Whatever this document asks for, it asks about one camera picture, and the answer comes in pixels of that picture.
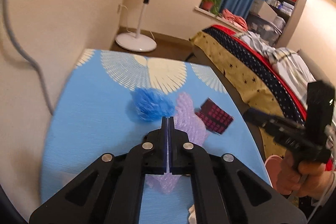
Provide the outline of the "person's right hand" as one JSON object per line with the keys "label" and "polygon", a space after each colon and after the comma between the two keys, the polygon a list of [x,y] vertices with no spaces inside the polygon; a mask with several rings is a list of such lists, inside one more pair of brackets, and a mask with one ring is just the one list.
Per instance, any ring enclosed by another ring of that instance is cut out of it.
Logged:
{"label": "person's right hand", "polygon": [[280,194],[290,195],[296,192],[298,197],[309,196],[319,200],[323,193],[331,188],[334,172],[326,171],[324,164],[302,161],[298,170],[295,170],[293,165],[293,155],[287,150],[277,177],[276,186]]}

